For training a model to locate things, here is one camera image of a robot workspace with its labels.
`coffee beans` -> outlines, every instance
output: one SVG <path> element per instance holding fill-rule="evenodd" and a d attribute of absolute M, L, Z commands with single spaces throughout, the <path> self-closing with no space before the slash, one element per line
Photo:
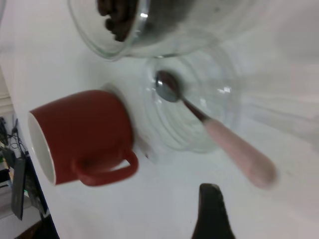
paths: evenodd
<path fill-rule="evenodd" d="M 109 15 L 105 27 L 115 36 L 116 41 L 126 40 L 132 27 L 138 0 L 96 0 L 101 16 Z"/>

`mug handle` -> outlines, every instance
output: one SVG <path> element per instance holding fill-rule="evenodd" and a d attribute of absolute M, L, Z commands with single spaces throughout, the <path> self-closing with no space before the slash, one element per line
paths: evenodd
<path fill-rule="evenodd" d="M 114 171 L 92 174 L 88 172 L 82 160 L 74 162 L 74 171 L 79 180 L 87 186 L 101 186 L 104 184 L 114 183 L 131 177 L 136 173 L 139 167 L 139 161 L 131 149 L 123 150 L 122 158 L 129 162 L 129 166 Z"/>

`black object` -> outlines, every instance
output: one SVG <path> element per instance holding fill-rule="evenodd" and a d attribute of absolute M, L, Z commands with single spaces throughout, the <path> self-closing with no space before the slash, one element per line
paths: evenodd
<path fill-rule="evenodd" d="M 23 214 L 25 165 L 23 158 L 18 158 L 15 161 L 12 185 L 11 209 L 20 220 L 22 220 Z"/>
<path fill-rule="evenodd" d="M 3 143 L 5 146 L 9 145 L 7 131 L 5 128 L 5 120 L 3 117 L 0 117 L 0 142 Z"/>
<path fill-rule="evenodd" d="M 199 187 L 198 220 L 192 239 L 235 239 L 223 195 L 215 184 Z"/>
<path fill-rule="evenodd" d="M 14 169 L 14 165 L 15 165 L 15 153 L 9 149 L 9 148 L 2 148 L 2 154 L 4 159 L 6 160 L 6 163 L 8 164 L 9 167 Z"/>
<path fill-rule="evenodd" d="M 9 172 L 10 170 L 8 169 L 3 169 L 0 171 L 0 183 L 10 180 Z"/>
<path fill-rule="evenodd" d="M 42 220 L 42 226 L 37 230 L 33 239 L 59 239 L 51 215 Z"/>
<path fill-rule="evenodd" d="M 28 151 L 25 153 L 26 169 L 25 169 L 25 190 L 28 192 L 32 206 L 36 207 L 42 214 L 46 214 L 48 206 L 44 198 L 38 177 L 36 176 L 31 158 Z"/>

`mug rim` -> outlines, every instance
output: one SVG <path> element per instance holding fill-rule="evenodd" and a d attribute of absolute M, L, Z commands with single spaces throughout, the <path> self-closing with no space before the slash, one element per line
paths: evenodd
<path fill-rule="evenodd" d="M 32 112 L 28 113 L 28 128 L 32 144 L 31 149 L 40 164 L 42 172 L 51 184 L 56 185 L 56 172 L 50 147 L 41 125 Z"/>

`coffee bean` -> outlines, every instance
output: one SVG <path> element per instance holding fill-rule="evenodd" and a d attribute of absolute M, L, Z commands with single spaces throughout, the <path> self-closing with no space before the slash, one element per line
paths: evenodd
<path fill-rule="evenodd" d="M 106 21 L 105 21 L 105 27 L 106 27 L 106 29 L 108 29 L 109 31 L 112 31 L 112 30 L 114 29 L 115 24 L 114 24 L 114 22 L 112 21 L 112 19 L 110 19 L 110 18 L 106 19 Z"/>
<path fill-rule="evenodd" d="M 101 16 L 106 16 L 109 13 L 108 9 L 102 4 L 98 4 L 98 11 Z"/>
<path fill-rule="evenodd" d="M 138 0 L 129 0 L 129 18 L 135 17 Z"/>
<path fill-rule="evenodd" d="M 127 0 L 116 0 L 115 10 L 110 13 L 111 19 L 115 22 L 125 21 L 129 18 Z"/>
<path fill-rule="evenodd" d="M 105 6 L 109 10 L 109 13 L 114 11 L 114 0 L 104 0 L 105 1 Z"/>
<path fill-rule="evenodd" d="M 125 41 L 129 32 L 130 32 L 132 24 L 133 24 L 133 19 L 130 19 L 124 23 L 121 23 L 121 25 L 119 26 L 119 28 L 115 34 L 116 36 L 114 39 L 116 41 L 119 41 L 119 42 Z"/>

